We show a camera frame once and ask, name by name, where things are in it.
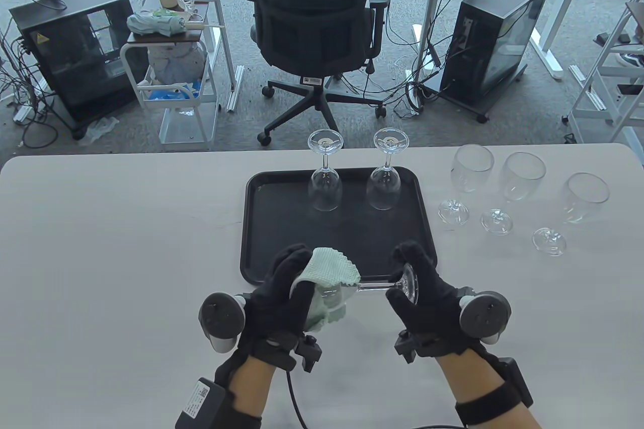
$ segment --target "shoe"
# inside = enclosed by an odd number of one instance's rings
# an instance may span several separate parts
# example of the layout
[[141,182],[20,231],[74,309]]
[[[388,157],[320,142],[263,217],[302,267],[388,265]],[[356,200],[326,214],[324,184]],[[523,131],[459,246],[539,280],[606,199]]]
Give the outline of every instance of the shoe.
[[644,55],[617,54],[615,59],[623,66],[644,67]]

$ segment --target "chair base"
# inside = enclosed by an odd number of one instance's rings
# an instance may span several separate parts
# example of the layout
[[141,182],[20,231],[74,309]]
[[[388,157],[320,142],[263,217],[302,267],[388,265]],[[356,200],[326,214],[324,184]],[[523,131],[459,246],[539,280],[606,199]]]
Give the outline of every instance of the chair base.
[[315,107],[315,110],[319,110],[324,116],[325,121],[327,121],[329,128],[339,132],[338,125],[331,114],[331,109],[329,109],[329,102],[372,105],[375,106],[375,116],[377,119],[380,117],[386,117],[387,109],[382,105],[382,100],[332,91],[328,89],[328,87],[333,79],[334,77],[329,77],[329,80],[324,87],[309,87],[307,85],[270,80],[267,86],[262,88],[262,95],[264,95],[264,97],[271,98],[275,94],[275,89],[281,89],[283,91],[302,96],[302,100],[268,124],[264,128],[264,131],[258,134],[257,140],[262,144],[262,146],[268,146],[271,143],[272,130],[275,130],[284,123],[287,123],[293,117],[299,116],[299,114],[310,107]]

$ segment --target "chair backrest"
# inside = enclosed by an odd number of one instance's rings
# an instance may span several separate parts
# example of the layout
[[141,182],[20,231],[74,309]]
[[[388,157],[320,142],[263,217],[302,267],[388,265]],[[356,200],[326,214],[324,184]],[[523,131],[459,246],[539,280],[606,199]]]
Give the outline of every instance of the chair backrest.
[[256,0],[256,41],[271,64],[324,77],[360,68],[370,50],[366,0]]

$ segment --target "tray rim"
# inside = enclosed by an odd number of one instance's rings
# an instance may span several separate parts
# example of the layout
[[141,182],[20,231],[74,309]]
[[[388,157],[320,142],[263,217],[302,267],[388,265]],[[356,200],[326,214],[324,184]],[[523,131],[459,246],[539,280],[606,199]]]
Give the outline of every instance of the tray rim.
[[[416,190],[416,195],[417,195],[417,200],[419,203],[419,206],[421,208],[421,219],[423,222],[423,226],[425,227],[426,235],[428,238],[428,245],[430,245],[430,248],[432,248],[433,252],[436,253],[436,246],[434,244],[434,238],[432,236],[432,229],[430,228],[430,221],[429,218],[427,217],[427,210],[425,208],[425,201],[423,200],[423,192],[421,191],[421,183],[418,180],[418,176],[416,176],[416,173],[409,169],[409,167],[405,167],[404,165],[394,165],[394,169],[400,171],[401,169],[404,169],[405,171],[409,172],[412,176],[412,183],[414,185],[414,189]],[[339,167],[336,169],[336,171],[341,172],[341,171],[351,171],[355,169],[372,169],[370,166],[366,167]],[[246,265],[246,248],[248,247],[248,231],[246,229],[247,223],[249,222],[250,218],[250,204],[251,204],[251,185],[253,184],[253,181],[256,178],[259,178],[259,176],[264,176],[266,174],[273,174],[273,175],[285,175],[285,174],[292,174],[292,173],[313,173],[315,169],[290,169],[290,170],[284,170],[284,171],[261,171],[258,172],[257,174],[253,174],[251,178],[246,182],[246,195],[244,196],[244,217],[242,218],[242,223],[241,223],[241,253],[239,257],[239,272],[241,273],[241,276],[246,280],[249,284],[258,287],[260,286],[264,280],[255,280],[254,278],[249,277],[248,271],[244,270],[244,266]],[[377,277],[369,277],[369,278],[364,278],[365,281],[379,281],[380,278]]]

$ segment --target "office chair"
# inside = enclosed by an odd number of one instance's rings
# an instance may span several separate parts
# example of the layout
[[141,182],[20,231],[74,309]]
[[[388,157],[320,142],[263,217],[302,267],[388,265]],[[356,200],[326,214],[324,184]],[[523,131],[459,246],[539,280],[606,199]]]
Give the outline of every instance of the office chair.
[[248,0],[255,4],[251,38],[269,63],[298,75],[300,84],[269,81],[262,94],[271,98],[275,88],[302,96],[296,105],[265,126],[257,136],[271,143],[271,131],[310,107],[319,110],[331,129],[338,130],[328,102],[375,106],[377,118],[386,116],[382,100],[336,93],[332,79],[363,66],[373,73],[380,53],[384,9],[391,0]]

